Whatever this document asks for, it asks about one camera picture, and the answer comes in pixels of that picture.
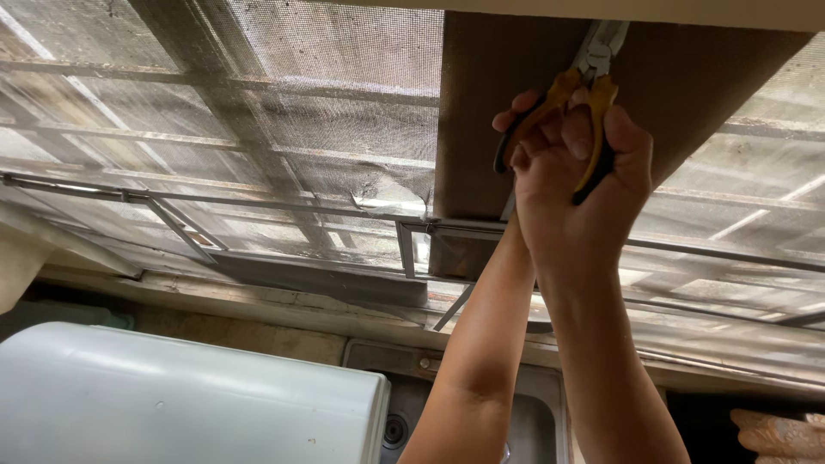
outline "sink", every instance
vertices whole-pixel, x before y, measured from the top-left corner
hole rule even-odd
[[[344,367],[381,372],[392,383],[380,464],[394,464],[418,424],[443,352],[351,340]],[[544,367],[519,366],[502,463],[568,462],[567,409],[562,379]]]

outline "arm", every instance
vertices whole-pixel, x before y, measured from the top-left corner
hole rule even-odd
[[[402,464],[498,463],[535,284],[516,213],[450,336]]]
[[[516,204],[559,343],[573,427],[587,464],[685,463],[689,457],[636,354],[619,284],[619,256],[651,191],[653,140],[620,107],[605,116],[614,171],[580,205],[571,195],[592,150],[587,94],[542,121],[513,155]],[[504,130],[535,94],[493,125]]]

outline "plier jaw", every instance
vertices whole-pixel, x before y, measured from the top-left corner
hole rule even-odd
[[[564,113],[573,92],[581,86],[590,89],[588,104],[593,127],[593,153],[571,202],[580,205],[604,176],[613,170],[615,152],[606,142],[603,123],[619,88],[613,84],[608,73],[611,61],[625,42],[628,26],[627,21],[594,21],[591,24],[573,66],[557,75],[550,90],[507,128],[493,164],[497,173],[504,173],[511,167],[513,151],[536,124],[554,110]]]

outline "white water heater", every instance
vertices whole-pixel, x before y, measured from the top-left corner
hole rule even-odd
[[[3,464],[377,464],[381,374],[51,322],[0,343]]]

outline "black plier handle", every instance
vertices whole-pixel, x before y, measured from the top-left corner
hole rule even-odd
[[[568,69],[556,76],[550,90],[530,110],[521,113],[507,128],[498,145],[493,169],[497,173],[506,172],[511,167],[513,151],[525,135],[550,112],[559,110],[564,114],[570,97],[581,85],[582,74],[576,68]],[[587,165],[587,171],[573,191],[571,202],[574,205],[581,205],[590,192],[599,185],[599,182],[613,171],[615,151],[607,143],[604,119],[618,92],[619,88],[613,84],[609,74],[596,78],[590,88],[587,103],[590,105],[593,126],[593,153]]]

